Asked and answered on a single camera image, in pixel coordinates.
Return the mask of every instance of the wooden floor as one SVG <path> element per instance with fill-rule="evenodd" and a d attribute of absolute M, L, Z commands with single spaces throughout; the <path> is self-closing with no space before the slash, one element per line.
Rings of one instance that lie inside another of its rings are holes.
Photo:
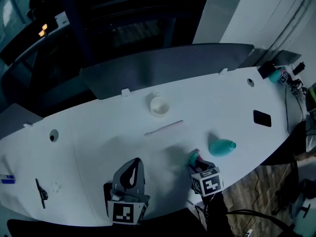
<path fill-rule="evenodd" d="M 277 196 L 274 196 L 268 205 L 269 199 L 276 191 L 283 174 L 285 173 L 278 190 L 282 188 L 284 179 L 292 171 L 292 165 L 288 167 L 285 165 L 274 165 L 274 166 L 258 166 L 255 170 L 250 172 L 247 176 L 228 187 L 223 191 L 224 201 L 228 211 L 240 210 L 240 209 L 251 209 L 258 212 L 264 212 L 265 214 L 271 215 L 271 212 L 278 206 Z M 196 214 L 194 209 L 190 209 L 193 214 Z M 281 211 L 276 218 L 280 219 L 287 225 L 291 225 L 292 221 L 288 210 Z M 228 215 L 229 224 L 231 225 L 232 231 L 235 236 L 243 237 L 247 231 L 254 225 L 257 220 L 256 217 L 247 215 Z M 277 237 L 281 233 L 278 226 L 273 224 L 268 219 L 260 218 L 253 227 L 251 237 Z"/>

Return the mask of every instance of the white table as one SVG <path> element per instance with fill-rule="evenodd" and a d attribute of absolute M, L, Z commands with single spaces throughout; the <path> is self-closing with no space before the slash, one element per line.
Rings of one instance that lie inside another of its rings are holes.
<path fill-rule="evenodd" d="M 250 87 L 247 79 L 254 81 Z M 152 93 L 170 101 L 166 117 L 148 109 Z M 289 121 L 300 121 L 294 97 Z M 253 122 L 253 110 L 272 117 L 272 127 Z M 173 122 L 182 125 L 144 137 Z M 56 142 L 49 140 L 59 131 Z M 208 138 L 231 139 L 237 148 L 223 158 L 207 149 Z M 219 166 L 226 187 L 269 157 L 287 138 L 284 87 L 262 80 L 257 68 L 244 68 L 175 81 L 132 92 L 130 96 L 88 102 L 52 116 L 0 141 L 0 169 L 16 177 L 0 184 L 2 205 L 38 220 L 73 226 L 110 225 L 103 185 L 127 161 L 140 157 L 145 169 L 145 194 L 150 195 L 145 219 L 201 201 L 191 190 L 186 163 L 191 150 Z M 48 192 L 43 209 L 35 178 Z"/>

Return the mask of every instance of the white cup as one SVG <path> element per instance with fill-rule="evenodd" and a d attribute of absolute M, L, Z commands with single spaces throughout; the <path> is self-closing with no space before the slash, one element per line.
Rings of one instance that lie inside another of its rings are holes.
<path fill-rule="evenodd" d="M 161 97 L 157 93 L 156 97 L 150 102 L 150 112 L 156 118 L 162 118 L 167 114 L 170 109 L 170 104 L 168 100 L 164 97 Z"/>

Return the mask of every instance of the teal bottle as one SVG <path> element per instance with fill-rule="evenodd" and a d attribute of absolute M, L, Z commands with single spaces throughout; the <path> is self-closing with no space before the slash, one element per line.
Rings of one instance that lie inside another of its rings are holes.
<path fill-rule="evenodd" d="M 231 140 L 219 139 L 208 145 L 208 150 L 215 157 L 228 155 L 236 148 L 236 143 Z"/>

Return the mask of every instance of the orange light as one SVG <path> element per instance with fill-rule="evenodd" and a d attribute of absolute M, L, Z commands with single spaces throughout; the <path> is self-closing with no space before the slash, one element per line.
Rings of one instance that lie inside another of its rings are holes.
<path fill-rule="evenodd" d="M 43 30 L 39 32 L 40 37 L 43 37 L 44 35 L 45 35 L 45 32 Z"/>

